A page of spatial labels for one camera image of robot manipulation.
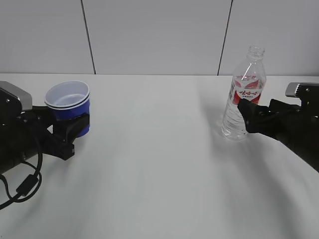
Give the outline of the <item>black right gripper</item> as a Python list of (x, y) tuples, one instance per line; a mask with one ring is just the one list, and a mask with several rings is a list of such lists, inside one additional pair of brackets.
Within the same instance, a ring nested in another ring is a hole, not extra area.
[(241, 99), (238, 110), (248, 133), (272, 136), (268, 117), (275, 115), (275, 139), (299, 156), (315, 171), (319, 170), (319, 119), (306, 114), (300, 106), (272, 99), (267, 106)]

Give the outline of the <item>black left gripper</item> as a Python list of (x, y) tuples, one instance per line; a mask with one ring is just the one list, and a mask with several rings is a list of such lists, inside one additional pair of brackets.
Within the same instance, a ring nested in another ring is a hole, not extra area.
[(1, 174), (39, 152), (68, 160), (75, 153), (73, 141), (90, 123), (87, 113), (73, 119), (54, 120), (54, 113), (47, 106), (33, 106), (32, 112), (36, 116), (14, 119), (0, 126)]

